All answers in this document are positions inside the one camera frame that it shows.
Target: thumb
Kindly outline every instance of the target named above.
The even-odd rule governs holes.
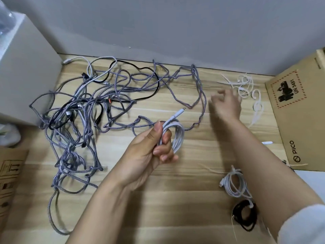
[[[160,121],[157,121],[147,136],[139,143],[141,149],[146,153],[150,153],[153,148],[160,141],[161,136],[163,135],[163,125]]]

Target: white wall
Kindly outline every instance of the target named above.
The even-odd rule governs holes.
[[[325,46],[325,0],[3,1],[61,53],[275,75]]]

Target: white sleeve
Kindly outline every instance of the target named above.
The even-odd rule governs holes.
[[[325,205],[308,206],[282,225],[279,244],[325,243]]]

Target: white furniture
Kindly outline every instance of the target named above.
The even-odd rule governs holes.
[[[28,105],[53,90],[61,71],[61,58],[30,19],[14,12],[16,26],[0,36],[0,122],[38,125]],[[41,112],[49,97],[35,103]]]

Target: light wood surface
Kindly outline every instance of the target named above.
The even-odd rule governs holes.
[[[97,69],[105,70],[108,61],[97,61]],[[151,63],[134,62],[139,67],[152,66]],[[134,72],[128,65],[122,66]],[[167,65],[170,72],[178,66]],[[59,82],[79,76],[85,71],[86,63],[78,61],[66,65],[62,69]],[[222,87],[217,81],[224,82],[221,73],[235,81],[240,73],[214,69],[199,68],[203,90],[208,98]],[[262,92],[265,111],[261,119],[251,127],[251,131],[261,141],[273,141],[268,148],[279,158],[286,159],[277,123],[265,89],[264,83],[271,77],[252,75],[256,87]],[[79,82],[68,83],[64,91],[74,92]],[[192,103],[197,98],[197,90],[191,77],[174,80],[170,87],[184,102]],[[89,90],[98,88],[90,84]],[[144,96],[148,93],[135,93],[132,97]],[[55,105],[61,106],[68,98],[58,97]],[[242,102],[241,120],[249,124],[253,116],[254,100],[244,99]],[[152,121],[166,120],[182,106],[177,103],[165,87],[148,100],[137,102],[121,121],[130,123],[138,115],[144,115]],[[198,104],[192,110],[187,109],[179,120],[184,126],[197,121],[202,105]],[[235,164],[230,144],[225,140],[223,130],[216,125],[213,131],[210,123],[209,108],[206,109],[202,122],[185,134],[183,146],[179,150],[177,164],[158,167],[149,177],[148,182],[134,192],[127,209],[119,243],[236,243],[231,223],[231,210],[238,199],[228,196],[219,187],[222,175],[213,174],[201,167],[199,163],[212,169],[228,172]],[[14,197],[6,229],[2,234],[1,243],[64,243],[67,237],[60,236],[52,230],[47,217],[47,204],[53,189],[50,187],[57,169],[54,167],[55,156],[44,137],[42,130],[36,127],[22,129],[24,137],[21,147],[29,147],[30,152],[21,175],[20,184]],[[109,170],[123,154],[125,148],[133,139],[130,129],[109,131],[96,137],[96,146],[103,172],[97,172],[92,182],[99,184]],[[77,181],[66,180],[69,188],[79,188]],[[72,230],[94,188],[88,187],[78,195],[61,193],[58,210],[61,221],[68,230]],[[273,243],[273,240],[263,234],[256,226],[253,232],[245,232],[234,222],[234,230],[238,243]]]

